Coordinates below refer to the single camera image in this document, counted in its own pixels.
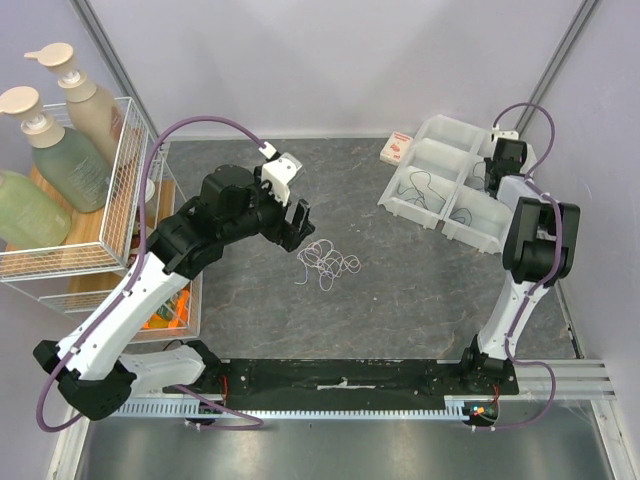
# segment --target gray floor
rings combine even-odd
[[[460,357],[498,298],[505,276],[500,257],[376,205],[394,170],[378,160],[385,140],[272,143],[305,165],[293,190],[311,204],[312,239],[357,255],[362,270],[323,292],[317,277],[294,284],[304,279],[295,254],[262,237],[239,242],[206,270],[201,339],[222,357]],[[261,162],[248,141],[175,142],[169,155],[187,196],[199,193],[217,165]],[[536,308],[518,355],[573,357],[555,292]]]
[[[505,423],[538,411],[501,402]],[[180,419],[91,424],[76,480],[612,480],[588,402],[539,423],[471,433],[421,420],[267,420],[257,432],[197,432]]]

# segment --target wall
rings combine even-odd
[[[71,43],[79,64],[98,82],[116,90],[113,79],[80,20],[65,1],[20,0],[4,2],[0,29],[0,91],[18,85],[37,88],[45,103],[63,102],[56,78],[24,52],[51,42]],[[0,118],[0,169],[26,173],[31,168],[29,146],[19,124]],[[35,405],[45,374],[31,356],[42,339],[56,340],[75,325],[62,315],[0,284],[0,465],[2,478],[44,478],[57,436],[41,432],[35,422]],[[53,392],[47,418],[55,424],[66,411],[64,401]]]
[[[529,97],[580,1],[91,4],[158,128],[210,114],[317,137],[412,132],[436,113],[489,124]]]
[[[119,95],[113,77],[102,62],[82,23],[67,1],[20,0],[4,2],[3,28],[0,29],[0,93],[19,85],[40,92],[43,103],[64,103],[57,78],[26,52],[40,50],[53,42],[73,45],[78,66],[97,83]],[[31,168],[29,145],[20,133],[20,125],[9,117],[0,117],[0,168],[26,173]]]
[[[538,181],[582,209],[573,271],[564,282],[586,352],[605,360],[640,448],[640,57],[635,0],[602,2],[544,105],[557,143]],[[541,151],[536,116],[526,138]]]

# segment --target light green bottle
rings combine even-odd
[[[16,87],[0,96],[0,113],[22,120],[40,174],[75,208],[88,213],[104,207],[111,167],[82,133],[65,128],[42,112],[37,90]]]
[[[21,249],[55,247],[70,229],[69,214],[35,183],[0,170],[0,238]]]

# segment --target white cable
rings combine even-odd
[[[311,242],[298,252],[298,260],[304,264],[304,282],[295,282],[296,285],[304,285],[309,281],[309,269],[315,269],[320,274],[318,283],[324,292],[333,287],[336,278],[342,276],[342,272],[358,273],[362,264],[355,255],[343,256],[333,248],[333,242],[322,238]]]

